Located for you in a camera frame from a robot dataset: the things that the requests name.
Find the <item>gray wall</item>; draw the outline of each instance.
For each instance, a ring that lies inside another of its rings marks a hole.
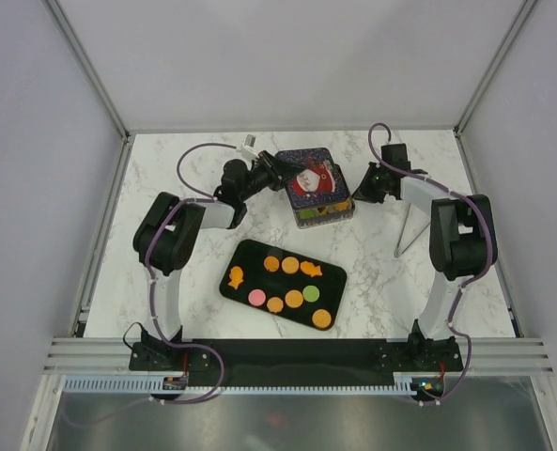
[[[0,450],[69,327],[119,137],[39,0],[0,0]]]
[[[453,126],[521,0],[61,0],[130,130]]]
[[[557,372],[557,0],[540,2],[466,143],[492,196],[521,324],[545,339]]]

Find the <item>marble tabletop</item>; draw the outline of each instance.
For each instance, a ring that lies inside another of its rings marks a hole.
[[[247,133],[142,134],[135,138],[116,214],[92,299],[85,336],[119,337],[135,321],[147,320],[147,278],[132,250],[132,237],[160,191],[191,196],[176,175],[178,157],[202,142],[238,145]],[[257,132],[255,148],[270,153],[326,147],[341,165],[353,191],[373,160],[366,132]],[[386,133],[376,131],[377,145]],[[462,193],[470,186],[453,133],[394,132],[408,145],[413,168]],[[219,184],[224,163],[239,154],[227,148],[201,148],[185,161],[184,177],[207,192]],[[184,269],[179,311],[190,338],[403,338],[422,312],[434,270],[428,231],[400,258],[394,257],[406,205],[393,198],[380,205],[358,202],[353,218],[300,230],[284,191],[265,190],[248,202],[248,214],[235,230],[203,230]],[[427,223],[411,209],[402,244]],[[348,282],[331,330],[321,332],[223,298],[219,283],[237,244],[254,239],[324,260],[345,269]],[[471,336],[514,336],[497,274],[489,274],[464,295],[456,327]],[[137,336],[133,328],[128,336]]]

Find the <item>purple cable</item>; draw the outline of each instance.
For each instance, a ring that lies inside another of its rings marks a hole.
[[[94,421],[90,421],[88,423],[77,423],[73,420],[71,420],[68,417],[68,413],[65,409],[65,403],[67,402],[66,400],[62,400],[61,401],[61,416],[62,418],[65,420],[65,422],[70,425],[72,428],[78,428],[78,429],[88,429],[88,428],[92,428],[93,426],[96,426],[99,423],[102,423],[103,421],[108,420],[109,418],[116,416],[119,413],[122,413],[128,409],[131,409],[132,407],[135,406],[139,406],[140,404],[143,404],[145,402],[150,401],[151,398],[150,397],[139,397],[138,399],[135,399],[132,402],[129,402],[128,404],[112,411],[111,413],[107,413],[106,415],[102,416],[101,418],[98,418]]]
[[[180,179],[180,181],[182,182],[182,184],[184,186],[186,186],[187,188],[189,188],[190,190],[194,191],[197,194],[203,195],[205,197],[209,197],[209,198],[213,198],[213,195],[209,194],[209,193],[205,193],[204,191],[201,191],[197,188],[194,188],[193,185],[191,185],[189,182],[187,182],[184,177],[182,176],[182,174],[180,173],[180,167],[182,166],[182,162],[184,161],[184,158],[191,153],[194,150],[197,150],[198,148],[206,148],[206,147],[217,147],[217,148],[237,148],[236,146],[232,146],[231,144],[224,144],[224,143],[202,143],[202,144],[197,144],[196,146],[189,148],[187,151],[185,151],[182,156],[178,159],[178,164],[176,166],[176,172],[178,173],[178,178]]]
[[[379,153],[374,148],[374,144],[372,143],[372,132],[377,127],[382,127],[383,129],[385,129],[387,131],[387,133],[389,133],[388,143],[391,142],[391,129],[389,129],[389,127],[386,124],[384,124],[382,122],[377,122],[376,124],[372,125],[372,127],[370,127],[370,130],[368,131],[368,146],[370,146],[370,150],[372,151],[372,153],[374,154],[376,159],[379,161],[380,165],[386,167],[387,169],[389,169],[393,172],[396,172],[399,175],[402,175],[402,176],[405,176],[405,177],[411,177],[412,179],[423,180],[426,183],[429,183],[429,184],[437,187],[438,189],[440,189],[444,193],[446,193],[448,195],[451,195],[452,197],[455,197],[459,200],[462,200],[463,202],[468,204],[468,206],[472,209],[472,211],[474,212],[474,214],[478,218],[478,222],[479,222],[479,224],[480,224],[480,226],[483,230],[483,233],[485,234],[485,242],[487,243],[487,261],[485,263],[485,268],[483,268],[483,270],[481,272],[479,272],[477,275],[475,275],[474,277],[472,277],[472,278],[470,278],[470,279],[468,279],[468,280],[466,280],[466,281],[464,281],[460,284],[459,290],[457,291],[456,297],[454,298],[454,302],[452,303],[451,309],[449,310],[449,314],[447,315],[447,324],[448,324],[449,330],[453,334],[455,334],[457,336],[461,336],[461,337],[466,339],[466,341],[468,343],[468,354],[467,354],[467,357],[466,357],[466,364],[464,365],[464,368],[462,369],[462,372],[459,375],[459,378],[457,379],[456,383],[451,388],[451,390],[449,390],[449,392],[447,392],[446,394],[443,394],[443,396],[439,400],[439,401],[442,401],[442,400],[447,399],[450,395],[452,395],[457,390],[457,387],[466,378],[466,374],[468,373],[468,369],[470,368],[470,361],[471,361],[471,358],[472,358],[472,339],[468,334],[464,334],[463,332],[458,331],[453,325],[449,325],[449,324],[451,324],[454,320],[454,315],[456,314],[457,307],[459,306],[459,302],[462,299],[463,289],[465,289],[469,284],[471,284],[473,282],[476,282],[478,279],[484,277],[485,274],[487,274],[489,268],[491,267],[491,262],[493,261],[493,240],[491,238],[491,234],[489,232],[488,225],[487,225],[487,220],[485,219],[485,216],[478,209],[478,207],[476,207],[476,204],[474,204],[474,202],[472,202],[467,196],[465,196],[463,194],[460,194],[460,193],[456,193],[455,191],[451,191],[445,185],[443,185],[442,183],[439,183],[439,182],[437,182],[433,179],[430,179],[427,175],[413,174],[411,172],[404,171],[402,169],[394,167],[394,166],[386,163],[384,160],[382,160],[381,157],[379,156]],[[434,405],[436,403],[437,403],[437,400],[425,401],[423,403],[423,405]]]
[[[201,146],[191,148],[189,151],[191,151],[195,148],[199,148],[199,147],[201,147]],[[218,362],[220,363],[220,377],[219,377],[217,383],[215,384],[215,386],[213,386],[213,388],[211,388],[211,390],[206,392],[204,395],[201,395],[200,397],[195,397],[193,399],[176,399],[174,401],[167,401],[166,400],[165,401],[166,404],[196,404],[198,402],[207,401],[207,400],[212,399],[213,397],[217,396],[217,394],[215,392],[218,388],[220,388],[220,385],[222,385],[222,382],[224,381],[224,360],[222,360],[222,356],[218,353],[217,350],[215,350],[214,348],[210,348],[209,346],[198,345],[198,344],[195,344],[195,343],[189,343],[189,344],[172,343],[163,334],[162,328],[159,324],[159,320],[157,319],[157,311],[155,309],[155,286],[157,285],[157,277],[155,276],[155,272],[153,271],[153,268],[150,266],[150,256],[153,252],[153,248],[157,244],[157,241],[159,241],[159,238],[162,235],[165,228],[167,227],[167,225],[172,221],[172,219],[174,219],[174,216],[176,216],[176,213],[187,202],[199,202],[199,203],[210,203],[211,204],[211,203],[215,202],[215,200],[214,199],[194,199],[194,198],[180,200],[175,205],[175,207],[173,207],[170,210],[170,212],[167,214],[167,216],[163,220],[162,224],[157,229],[157,232],[155,232],[155,235],[153,236],[153,239],[152,239],[152,241],[150,242],[150,245],[147,248],[147,253],[145,254],[145,266],[147,267],[148,275],[150,276],[150,279],[149,279],[150,288],[148,289],[148,306],[149,306],[149,309],[150,309],[150,315],[153,319],[153,325],[155,326],[155,330],[157,331],[157,334],[159,335],[159,338],[162,340],[162,342],[164,344],[166,344],[167,346],[169,346],[171,348],[176,348],[178,350],[199,349],[199,350],[205,350],[207,352],[210,352],[211,354],[213,354],[215,356],[216,359],[218,359]]]

